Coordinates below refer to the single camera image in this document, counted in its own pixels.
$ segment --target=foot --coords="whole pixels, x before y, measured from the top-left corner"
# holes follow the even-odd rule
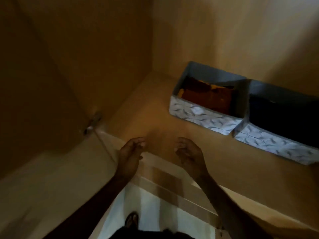
[[[138,229],[138,214],[136,212],[130,213],[126,220],[125,220],[125,225],[126,228],[128,229]]]

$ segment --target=wooden shelf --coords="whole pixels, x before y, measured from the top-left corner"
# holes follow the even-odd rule
[[[145,136],[149,152],[177,165],[177,137],[192,139],[220,185],[319,229],[319,189],[312,168],[170,115],[176,82],[151,72],[110,119],[108,132],[123,140]]]

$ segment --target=white floor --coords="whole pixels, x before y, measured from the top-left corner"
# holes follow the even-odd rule
[[[169,228],[196,239],[214,239],[215,228],[174,205],[129,183],[117,196],[98,239],[107,239],[124,225],[129,213],[139,214],[139,229],[160,231]]]

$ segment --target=person's right hand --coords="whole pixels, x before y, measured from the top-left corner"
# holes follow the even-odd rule
[[[197,181],[208,175],[202,150],[190,139],[179,137],[175,146],[175,153],[181,159],[186,172]]]

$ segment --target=storage box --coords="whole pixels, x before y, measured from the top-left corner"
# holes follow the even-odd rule
[[[317,97],[307,96],[281,87],[265,84],[257,80],[251,80],[249,85],[249,95],[254,99],[257,97],[258,99],[261,98],[272,101],[274,104],[281,105],[285,108],[282,112],[275,109],[272,110],[271,113],[258,114],[256,111],[264,112],[263,107],[256,108],[255,105],[251,103],[253,105],[252,107],[254,107],[254,110],[252,110],[252,107],[250,107],[248,103],[246,116],[234,132],[236,140],[294,160],[301,164],[308,165],[319,161],[319,149],[317,148],[317,115],[309,115],[310,113],[318,110],[319,100]],[[300,108],[305,106],[307,106],[306,109],[304,109],[303,112],[300,112]],[[287,112],[286,115],[282,115],[285,113],[286,109],[290,109],[291,112]],[[288,126],[291,130],[287,130],[287,133],[289,133],[290,136],[293,135],[295,140],[292,140],[291,137],[284,137],[273,132],[269,132],[264,129],[265,127],[258,127],[256,124],[253,124],[251,120],[254,118],[255,123],[263,123],[268,127],[268,129],[273,129],[271,121],[269,124],[265,123],[265,121],[260,121],[262,119],[266,119],[267,121],[267,118],[264,116],[269,115],[274,116],[275,120],[278,121],[278,124],[275,124],[275,127],[280,127],[282,124],[285,124],[285,127]],[[298,133],[300,133],[300,131],[305,131],[307,136],[296,136],[298,134],[297,131]],[[310,146],[309,144],[301,143],[301,140],[311,141],[312,145]]]
[[[219,86],[231,85],[237,91],[232,99],[231,115],[210,110],[200,105],[178,97],[178,92],[185,78],[193,77],[197,80]],[[228,135],[244,118],[248,100],[249,80],[245,77],[215,69],[207,65],[190,62],[178,80],[171,95],[169,112],[173,116],[196,123],[212,131]]]

